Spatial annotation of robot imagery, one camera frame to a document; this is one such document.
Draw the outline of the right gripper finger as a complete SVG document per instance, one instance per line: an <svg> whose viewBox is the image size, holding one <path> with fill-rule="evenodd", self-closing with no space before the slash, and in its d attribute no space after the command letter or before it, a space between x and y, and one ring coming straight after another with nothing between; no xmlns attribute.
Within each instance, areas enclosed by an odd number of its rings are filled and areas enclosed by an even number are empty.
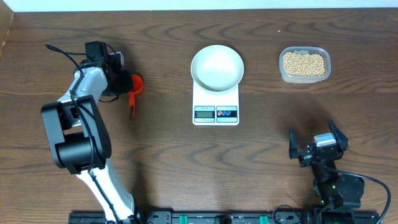
<svg viewBox="0 0 398 224"><path fill-rule="evenodd" d="M299 151L295 133L293 130L289 130L289 157L290 159L298 159L299 157L305 157L308 155L308 151Z"/></svg>
<svg viewBox="0 0 398 224"><path fill-rule="evenodd" d="M342 150L345 151L348 148L348 138L336 127L335 123L329 119L328 120L328 125L330 132L332 133L333 137L336 140L336 144L338 147Z"/></svg>

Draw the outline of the red plastic measuring scoop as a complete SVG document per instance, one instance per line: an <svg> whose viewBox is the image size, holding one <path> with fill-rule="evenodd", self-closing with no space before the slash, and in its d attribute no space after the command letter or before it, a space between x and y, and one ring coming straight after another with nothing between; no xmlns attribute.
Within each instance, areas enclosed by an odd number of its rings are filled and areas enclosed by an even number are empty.
<svg viewBox="0 0 398 224"><path fill-rule="evenodd" d="M140 94L144 89L144 82L141 76L132 75L133 88L129 91L129 119L136 116L136 95Z"/></svg>

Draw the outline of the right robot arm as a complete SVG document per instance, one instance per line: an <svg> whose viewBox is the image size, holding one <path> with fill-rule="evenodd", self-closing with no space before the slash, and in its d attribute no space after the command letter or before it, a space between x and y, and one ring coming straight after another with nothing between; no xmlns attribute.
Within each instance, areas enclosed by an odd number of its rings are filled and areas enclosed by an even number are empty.
<svg viewBox="0 0 398 224"><path fill-rule="evenodd" d="M300 167L310 167L313 173L313 191L321 205L305 212L304 223L354 223L354 209L361 206L364 180L337 171L335 161L348 148L348 138L328 121L330 131L314 137L314 143L299 151L295 133L289 131L289 157L298 159Z"/></svg>

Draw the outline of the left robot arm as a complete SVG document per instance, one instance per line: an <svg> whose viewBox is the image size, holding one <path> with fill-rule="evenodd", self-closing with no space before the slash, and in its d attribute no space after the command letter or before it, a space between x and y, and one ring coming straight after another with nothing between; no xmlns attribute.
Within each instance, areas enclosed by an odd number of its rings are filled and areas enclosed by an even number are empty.
<svg viewBox="0 0 398 224"><path fill-rule="evenodd" d="M112 165L111 139L98 109L102 96L117 100L131 91L133 77L123 70L122 53L104 42L87 42L84 56L67 92L41 109L52 158L90 188L106 223L138 223L134 197Z"/></svg>

